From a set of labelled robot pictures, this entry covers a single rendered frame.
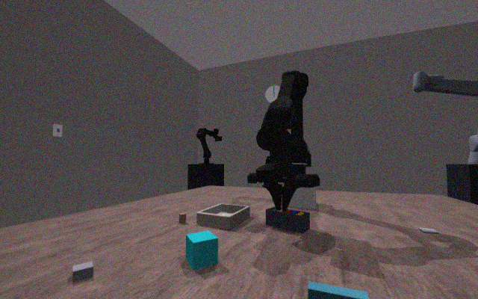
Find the beige open tray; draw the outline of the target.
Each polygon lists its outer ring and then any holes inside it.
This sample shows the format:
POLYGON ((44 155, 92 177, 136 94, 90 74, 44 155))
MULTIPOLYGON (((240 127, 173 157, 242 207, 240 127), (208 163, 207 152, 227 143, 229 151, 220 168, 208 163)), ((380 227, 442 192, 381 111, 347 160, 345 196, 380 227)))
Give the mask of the beige open tray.
POLYGON ((219 204, 196 213, 196 224, 231 229, 249 218, 249 206, 219 204))

